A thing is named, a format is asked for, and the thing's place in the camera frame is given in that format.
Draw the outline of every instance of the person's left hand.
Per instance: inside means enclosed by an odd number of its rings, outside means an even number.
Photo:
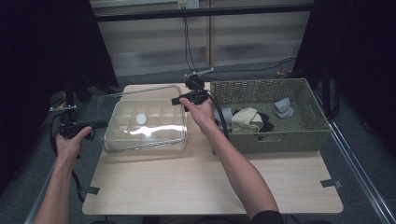
[[[92,130],[92,127],[85,127],[74,138],[67,139],[61,135],[56,136],[56,148],[58,160],[67,162],[71,169],[77,166],[77,156],[83,152],[82,141]]]

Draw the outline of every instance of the forearm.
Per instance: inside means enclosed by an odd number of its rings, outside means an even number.
[[[69,222],[71,173],[70,165],[63,161],[56,162],[46,196],[35,217],[35,223]]]
[[[228,141],[217,126],[205,127],[205,133],[230,180],[231,186],[253,218],[260,211],[278,211],[276,201],[260,172]]]

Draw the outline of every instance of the wall outlet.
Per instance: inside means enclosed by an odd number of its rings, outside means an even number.
[[[177,1],[177,8],[178,9],[187,9],[189,8],[189,1],[188,0],[179,0]]]
[[[188,9],[199,8],[199,0],[189,0]]]

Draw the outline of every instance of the white round object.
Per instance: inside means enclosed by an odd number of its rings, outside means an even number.
[[[148,120],[148,118],[146,117],[145,114],[138,114],[138,115],[136,116],[136,121],[137,121],[137,123],[139,123],[139,124],[144,124],[144,123],[146,123],[147,120]]]

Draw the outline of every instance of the plastic container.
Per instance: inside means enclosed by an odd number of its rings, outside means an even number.
[[[186,146],[186,115],[182,105],[172,105],[178,86],[129,91],[98,100],[99,119],[109,120],[102,131],[106,152],[137,149],[181,150]]]
[[[303,78],[213,82],[210,90],[222,108],[253,107],[269,116],[268,133],[230,133],[241,153],[318,151],[332,131],[307,81]],[[293,115],[281,119],[275,103],[290,98]]]

